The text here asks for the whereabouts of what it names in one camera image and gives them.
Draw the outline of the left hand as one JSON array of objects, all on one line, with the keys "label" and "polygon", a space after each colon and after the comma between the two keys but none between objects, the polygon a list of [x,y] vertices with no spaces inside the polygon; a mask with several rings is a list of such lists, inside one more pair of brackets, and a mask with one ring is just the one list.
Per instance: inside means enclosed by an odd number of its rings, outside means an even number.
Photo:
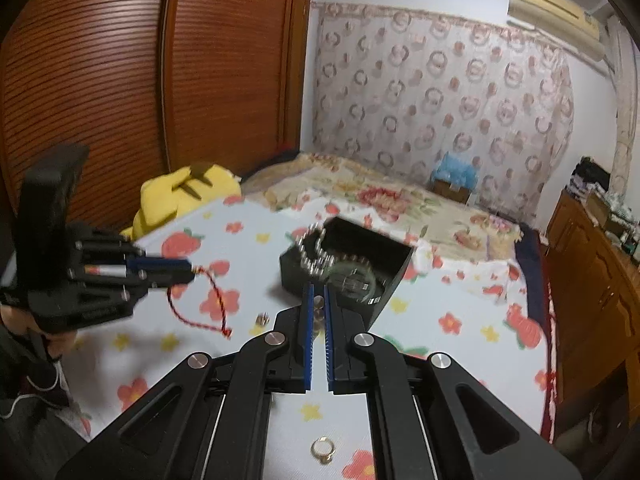
[{"label": "left hand", "polygon": [[47,349],[53,359],[57,359],[73,348],[77,333],[72,332],[48,334],[44,332],[36,323],[29,312],[15,309],[8,306],[1,307],[1,319],[6,328],[18,336],[25,336],[34,333],[47,341]]}]

